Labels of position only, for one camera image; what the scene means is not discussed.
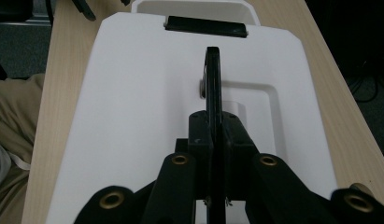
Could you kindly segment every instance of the white plastic container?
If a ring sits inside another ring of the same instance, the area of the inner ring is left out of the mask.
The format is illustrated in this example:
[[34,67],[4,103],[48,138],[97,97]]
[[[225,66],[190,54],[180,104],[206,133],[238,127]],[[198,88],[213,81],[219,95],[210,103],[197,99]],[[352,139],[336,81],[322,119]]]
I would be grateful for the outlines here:
[[[328,198],[337,185],[300,40],[254,25],[247,25],[247,38],[168,32],[164,22],[139,13],[102,22],[47,223],[74,223],[100,189],[136,192],[157,178],[177,138],[188,137],[189,115],[206,108],[199,84],[209,46],[220,48],[223,110],[241,119],[260,152],[279,156]],[[248,224],[245,205],[232,203],[227,223]],[[206,223],[202,201],[195,223]]]
[[131,12],[261,25],[244,0],[136,0]]

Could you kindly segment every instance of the black cable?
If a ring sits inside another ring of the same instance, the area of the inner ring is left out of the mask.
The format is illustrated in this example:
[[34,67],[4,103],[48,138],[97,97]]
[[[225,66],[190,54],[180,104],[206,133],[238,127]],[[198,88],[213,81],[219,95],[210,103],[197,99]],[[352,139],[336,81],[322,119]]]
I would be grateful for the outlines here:
[[376,99],[377,95],[378,95],[378,81],[377,81],[377,79],[375,78],[375,93],[373,94],[373,96],[370,97],[370,98],[367,99],[367,100],[359,100],[359,99],[355,98],[355,96],[354,96],[354,99],[355,99],[355,101],[356,101],[357,103],[369,103],[369,102],[373,101],[374,99]]
[[361,85],[363,84],[364,79],[365,79],[365,77],[360,77],[360,78],[355,82],[356,85],[355,85],[354,87],[351,87],[351,88],[350,88],[351,94],[355,94],[355,92],[357,92],[357,91],[360,89]]
[[356,83],[358,83],[361,79],[363,79],[363,75],[358,75],[354,80],[350,81],[350,83],[347,84],[347,86],[350,88],[350,89],[353,89],[353,85],[355,85]]
[[50,0],[46,0],[46,10],[47,10],[47,15],[49,16],[50,24],[52,26],[54,23],[54,16],[52,15],[52,7],[51,7]]

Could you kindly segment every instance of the light wood surface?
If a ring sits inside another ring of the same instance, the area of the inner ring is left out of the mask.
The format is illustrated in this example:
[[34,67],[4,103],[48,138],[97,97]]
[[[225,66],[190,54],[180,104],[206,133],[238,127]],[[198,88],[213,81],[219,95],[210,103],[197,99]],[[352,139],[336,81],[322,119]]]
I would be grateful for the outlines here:
[[[46,220],[81,82],[101,20],[118,11],[130,10],[120,0],[87,2],[97,21],[87,21],[72,1],[57,1],[22,223]],[[303,0],[249,2],[262,25],[290,30],[304,44],[338,187],[363,183],[384,204],[384,159],[306,3]]]

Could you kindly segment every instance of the khaki pants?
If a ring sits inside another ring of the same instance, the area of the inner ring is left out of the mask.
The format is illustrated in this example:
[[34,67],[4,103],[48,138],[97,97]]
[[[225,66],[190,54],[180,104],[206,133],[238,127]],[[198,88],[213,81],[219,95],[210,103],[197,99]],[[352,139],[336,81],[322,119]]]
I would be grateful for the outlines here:
[[[31,163],[44,76],[0,80],[0,145]],[[0,186],[0,223],[21,223],[29,171],[12,163]]]

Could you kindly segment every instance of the gray floor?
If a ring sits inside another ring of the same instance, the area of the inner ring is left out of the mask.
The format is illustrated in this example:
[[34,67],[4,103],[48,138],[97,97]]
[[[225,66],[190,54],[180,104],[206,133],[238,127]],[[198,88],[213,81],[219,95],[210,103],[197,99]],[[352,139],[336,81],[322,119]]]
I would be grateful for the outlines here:
[[[37,7],[36,11],[45,12],[41,3]],[[0,64],[9,77],[29,77],[45,72],[50,33],[49,26],[0,25]],[[374,86],[373,80],[367,78],[355,96],[358,99],[369,98]],[[359,104],[359,108],[384,152],[384,89],[379,87],[377,98]]]

